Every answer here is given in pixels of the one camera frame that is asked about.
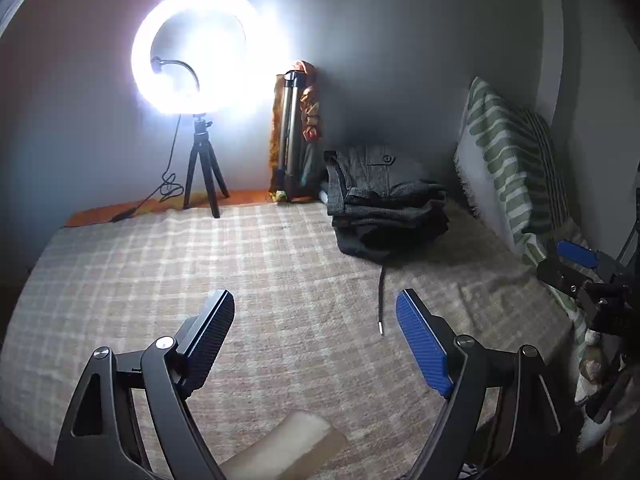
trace black strap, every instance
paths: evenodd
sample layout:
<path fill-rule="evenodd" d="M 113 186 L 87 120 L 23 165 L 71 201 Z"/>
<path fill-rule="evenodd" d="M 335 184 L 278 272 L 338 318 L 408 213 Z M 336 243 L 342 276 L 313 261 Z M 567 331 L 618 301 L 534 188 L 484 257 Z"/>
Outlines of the black strap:
<path fill-rule="evenodd" d="M 385 315 L 385 274 L 386 265 L 382 264 L 382 267 L 380 267 L 380 278 L 378 280 L 378 329 L 380 330 L 380 335 L 385 335 L 385 327 L 383 324 Z"/>

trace screw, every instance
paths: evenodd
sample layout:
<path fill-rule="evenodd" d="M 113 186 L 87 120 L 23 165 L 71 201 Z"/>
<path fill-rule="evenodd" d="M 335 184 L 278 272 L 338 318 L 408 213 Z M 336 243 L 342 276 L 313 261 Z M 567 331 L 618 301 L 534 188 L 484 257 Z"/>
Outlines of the screw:
<path fill-rule="evenodd" d="M 456 338 L 456 343 L 462 346 L 462 348 L 469 348 L 476 344 L 476 340 L 469 335 L 459 335 Z"/>
<path fill-rule="evenodd" d="M 524 345 L 522 347 L 522 353 L 527 357 L 535 357 L 536 355 L 538 355 L 538 350 L 536 350 L 535 346 Z"/>
<path fill-rule="evenodd" d="M 166 348 L 171 348 L 173 345 L 174 345 L 174 338 L 170 336 L 161 337 L 160 339 L 158 339 L 158 341 L 156 341 L 156 347 L 158 347 L 161 350 L 164 350 Z"/>
<path fill-rule="evenodd" d="M 104 359 L 107 355 L 109 355 L 109 349 L 106 346 L 101 346 L 94 350 L 94 357 L 96 359 Z"/>

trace tripod leg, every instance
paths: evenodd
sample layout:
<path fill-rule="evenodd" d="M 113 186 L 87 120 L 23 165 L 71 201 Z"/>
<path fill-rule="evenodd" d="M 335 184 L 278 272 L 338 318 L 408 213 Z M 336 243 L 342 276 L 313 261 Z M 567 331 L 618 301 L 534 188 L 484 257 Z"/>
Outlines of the tripod leg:
<path fill-rule="evenodd" d="M 222 194 L 229 198 L 229 192 L 226 190 L 225 179 L 222 178 L 222 171 L 220 171 L 220 166 L 218 165 L 218 161 L 216 160 L 216 154 L 213 152 L 213 146 L 209 143 L 209 160 L 211 162 L 211 169 L 213 170 L 213 174 L 216 176 L 216 180 L 218 181 L 218 185 L 220 186 L 220 191 Z"/>
<path fill-rule="evenodd" d="M 196 159 L 198 158 L 198 145 L 194 142 L 189 155 L 189 167 L 187 168 L 187 182 L 184 186 L 184 203 L 182 209 L 189 208 L 189 197 L 191 195 L 191 184 L 193 184 L 193 172 L 196 169 Z"/>
<path fill-rule="evenodd" d="M 218 200 L 216 199 L 216 187 L 213 184 L 211 161 L 209 159 L 209 147 L 206 144 L 200 145 L 200 165 L 202 166 L 204 185 L 207 188 L 207 198 L 209 199 L 211 214 L 214 218 L 220 218 Z"/>

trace striped blanket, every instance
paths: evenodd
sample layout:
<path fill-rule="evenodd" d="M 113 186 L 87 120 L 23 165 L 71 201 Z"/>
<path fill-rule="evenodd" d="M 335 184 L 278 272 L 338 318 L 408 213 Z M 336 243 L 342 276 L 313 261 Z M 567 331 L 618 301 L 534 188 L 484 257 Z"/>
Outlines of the striped blanket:
<path fill-rule="evenodd" d="M 569 216 L 545 120 L 514 106 L 480 78 L 469 89 L 455 162 L 472 208 L 525 263 L 536 266 L 557 240 L 584 244 Z M 483 185 L 490 192 L 476 192 Z M 479 195 L 485 202 L 495 201 L 491 205 L 498 211 L 497 220 Z M 577 379 L 584 315 L 567 295 L 551 287 L 549 291 L 574 324 L 572 378 Z"/>

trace beige checkered blanket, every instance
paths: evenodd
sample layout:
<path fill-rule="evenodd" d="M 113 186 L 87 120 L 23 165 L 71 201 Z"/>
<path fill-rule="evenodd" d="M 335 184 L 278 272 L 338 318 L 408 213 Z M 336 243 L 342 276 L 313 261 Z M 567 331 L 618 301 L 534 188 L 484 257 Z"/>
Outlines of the beige checkered blanket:
<path fill-rule="evenodd" d="M 433 314 L 485 346 L 538 347 L 548 358 L 570 322 L 482 224 L 447 207 L 449 231 L 385 280 L 340 253 L 320 203 L 145 215 L 62 229 L 20 297 L 0 360 L 0 416 L 52 461 L 66 407 L 93 349 L 146 348 L 227 288 L 236 318 L 189 406 L 219 462 L 265 435 L 289 410 L 320 413 L 348 438 L 319 479 L 390 479 L 422 448 L 443 400 L 430 390 L 396 322 L 413 287 Z M 140 427 L 156 472 L 168 470 L 144 395 Z M 491 402 L 486 412 L 491 410 Z"/>

